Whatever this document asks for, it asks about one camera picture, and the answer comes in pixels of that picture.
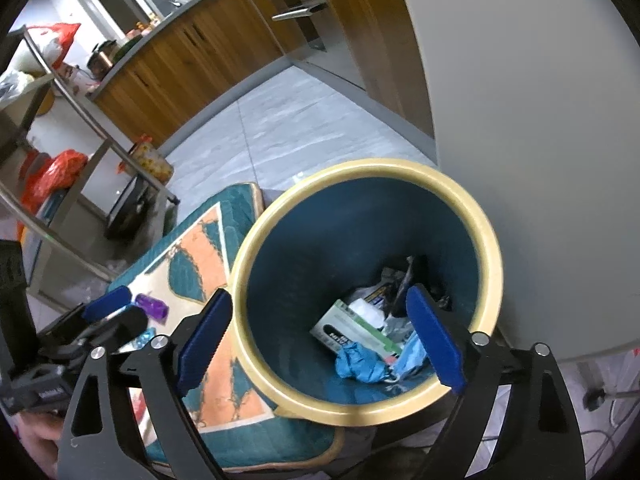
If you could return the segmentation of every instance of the red plastic bag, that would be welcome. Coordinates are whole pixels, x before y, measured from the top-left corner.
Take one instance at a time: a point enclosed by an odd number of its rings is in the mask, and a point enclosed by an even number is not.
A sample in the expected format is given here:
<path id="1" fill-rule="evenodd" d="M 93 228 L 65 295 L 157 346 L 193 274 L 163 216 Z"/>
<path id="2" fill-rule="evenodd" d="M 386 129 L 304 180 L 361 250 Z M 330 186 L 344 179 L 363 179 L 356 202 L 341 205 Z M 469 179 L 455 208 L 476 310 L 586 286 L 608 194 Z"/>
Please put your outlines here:
<path id="1" fill-rule="evenodd" d="M 59 189 L 68 189 L 74 184 L 88 161 L 89 157 L 76 150 L 60 153 L 27 179 L 20 202 L 35 215 L 51 193 Z M 18 240 L 21 240 L 23 230 L 24 225 L 19 222 Z"/>
<path id="2" fill-rule="evenodd" d="M 62 48 L 62 52 L 58 58 L 51 63 L 52 69 L 57 70 L 62 65 L 66 53 L 69 52 L 69 49 L 74 42 L 74 36 L 80 28 L 80 25 L 81 23 L 51 23 L 50 25 L 31 25 L 30 27 L 27 27 L 27 29 L 34 38 L 38 34 L 45 35 L 50 34 L 51 32 L 57 35 L 57 42 Z"/>

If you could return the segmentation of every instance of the oven handle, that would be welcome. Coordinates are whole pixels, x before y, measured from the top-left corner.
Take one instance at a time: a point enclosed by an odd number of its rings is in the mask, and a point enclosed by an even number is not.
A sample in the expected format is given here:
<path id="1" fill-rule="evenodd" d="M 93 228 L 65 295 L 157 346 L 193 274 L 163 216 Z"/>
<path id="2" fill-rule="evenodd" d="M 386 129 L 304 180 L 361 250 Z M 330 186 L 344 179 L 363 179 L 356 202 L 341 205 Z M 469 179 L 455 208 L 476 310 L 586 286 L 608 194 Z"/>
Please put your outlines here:
<path id="1" fill-rule="evenodd" d="M 297 7 L 291 7 L 286 12 L 272 16 L 271 19 L 274 22 L 281 22 L 283 20 L 293 20 L 294 18 L 304 18 L 325 8 L 326 0 L 307 0 Z"/>

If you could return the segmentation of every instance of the human hand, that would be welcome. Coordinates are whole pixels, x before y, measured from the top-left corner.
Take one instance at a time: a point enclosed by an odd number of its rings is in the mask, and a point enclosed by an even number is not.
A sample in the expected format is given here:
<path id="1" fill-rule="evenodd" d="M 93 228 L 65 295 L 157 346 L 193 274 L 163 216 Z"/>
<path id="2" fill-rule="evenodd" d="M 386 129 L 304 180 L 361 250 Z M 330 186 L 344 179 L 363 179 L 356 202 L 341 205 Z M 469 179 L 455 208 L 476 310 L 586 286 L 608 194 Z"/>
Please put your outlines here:
<path id="1" fill-rule="evenodd" d="M 15 416 L 24 449 L 45 475 L 58 477 L 58 441 L 64 420 L 50 413 L 21 412 Z"/>

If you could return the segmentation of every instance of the blue gripper pad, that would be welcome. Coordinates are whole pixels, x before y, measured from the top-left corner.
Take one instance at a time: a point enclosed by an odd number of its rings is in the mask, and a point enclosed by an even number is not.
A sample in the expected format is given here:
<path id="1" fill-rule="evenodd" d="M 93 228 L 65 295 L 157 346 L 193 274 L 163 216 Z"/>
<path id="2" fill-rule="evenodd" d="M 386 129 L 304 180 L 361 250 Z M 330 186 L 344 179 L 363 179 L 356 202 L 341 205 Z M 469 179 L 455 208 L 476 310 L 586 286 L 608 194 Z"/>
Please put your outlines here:
<path id="1" fill-rule="evenodd" d="M 231 322 L 232 310 L 231 295 L 221 288 L 205 305 L 200 322 L 178 356 L 176 389 L 181 397 L 202 382 Z"/>
<path id="2" fill-rule="evenodd" d="M 406 294 L 406 312 L 424 345 L 429 361 L 440 382 L 450 386 L 455 394 L 466 385 L 462 372 L 462 353 L 435 313 L 433 298 L 421 285 L 412 286 Z"/>
<path id="3" fill-rule="evenodd" d="M 131 291 L 124 285 L 114 288 L 95 301 L 89 303 L 82 313 L 82 318 L 87 323 L 94 323 L 104 319 L 112 312 L 131 303 Z"/>

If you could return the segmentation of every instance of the countertop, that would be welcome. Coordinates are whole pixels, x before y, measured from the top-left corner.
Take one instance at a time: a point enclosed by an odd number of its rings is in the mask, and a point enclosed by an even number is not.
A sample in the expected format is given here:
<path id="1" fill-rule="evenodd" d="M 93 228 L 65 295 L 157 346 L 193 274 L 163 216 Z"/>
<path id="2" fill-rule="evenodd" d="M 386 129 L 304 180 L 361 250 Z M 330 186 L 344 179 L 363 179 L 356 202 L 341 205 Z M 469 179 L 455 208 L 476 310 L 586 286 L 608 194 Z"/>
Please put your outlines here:
<path id="1" fill-rule="evenodd" d="M 98 88 L 91 94 L 91 96 L 89 97 L 89 99 L 94 100 L 96 97 L 98 97 L 98 95 L 100 95 L 100 92 L 102 91 L 103 88 L 105 88 L 105 86 L 107 86 L 109 84 L 109 81 L 111 81 L 111 79 L 120 71 L 120 69 L 125 66 L 129 60 L 134 57 L 139 51 L 140 49 L 142 49 L 149 41 L 151 41 L 153 38 L 156 37 L 156 35 L 163 30 L 165 27 L 167 27 L 173 20 L 175 20 L 178 16 L 181 16 L 182 14 L 184 14 L 185 12 L 187 12 L 188 10 L 190 10 L 192 7 L 196 6 L 197 4 L 199 4 L 202 0 L 191 0 L 189 1 L 189 3 L 184 4 L 181 7 L 178 7 L 176 10 L 174 10 L 174 12 L 172 12 L 167 18 L 165 18 L 164 20 L 162 20 L 162 22 L 156 27 L 154 28 L 154 30 L 152 30 L 149 34 L 147 34 L 144 38 L 142 38 L 142 40 L 140 40 L 139 42 L 137 42 L 131 50 L 129 50 L 123 57 L 121 60 L 119 60 L 119 62 L 117 62 L 113 68 L 111 70 L 109 70 L 109 73 L 104 77 L 104 79 L 102 80 L 102 82 L 100 83 L 100 86 L 98 86 Z"/>

